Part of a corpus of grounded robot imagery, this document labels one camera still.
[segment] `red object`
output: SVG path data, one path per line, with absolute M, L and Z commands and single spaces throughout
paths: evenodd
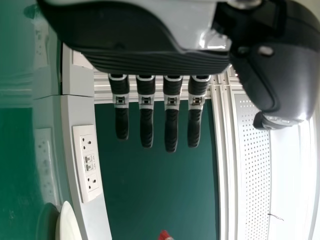
M 173 238 L 169 235 L 169 233 L 166 230 L 162 230 L 160 236 L 158 237 L 158 240 L 173 240 Z

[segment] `white outlet plate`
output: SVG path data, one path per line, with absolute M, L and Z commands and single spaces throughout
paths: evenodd
M 83 125 L 72 129 L 79 189 L 85 204 L 103 192 L 96 127 Z

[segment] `green wall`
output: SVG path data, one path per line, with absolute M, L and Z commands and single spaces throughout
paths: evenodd
M 187 145 L 188 102 L 181 101 L 178 145 L 164 144 L 164 103 L 154 106 L 151 149 L 140 143 L 140 112 L 130 103 L 129 139 L 119 141 L 113 104 L 96 104 L 96 130 L 105 203 L 113 240 L 219 239 L 219 189 L 211 101 L 204 106 L 201 139 Z

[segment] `white round object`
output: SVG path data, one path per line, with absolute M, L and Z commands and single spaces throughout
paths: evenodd
M 55 240 L 82 240 L 76 215 L 68 201 L 63 203 L 56 222 Z

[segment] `robotic hand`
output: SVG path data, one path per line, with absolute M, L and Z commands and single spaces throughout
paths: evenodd
M 260 109 L 253 125 L 309 119 L 320 82 L 320 23 L 292 0 L 38 0 L 58 37 L 109 73 L 116 131 L 128 138 L 128 75 L 136 75 L 140 137 L 153 141 L 155 75 L 163 77 L 165 147 L 177 147 L 183 75 L 189 75 L 188 145 L 200 139 L 211 75 L 232 64 Z

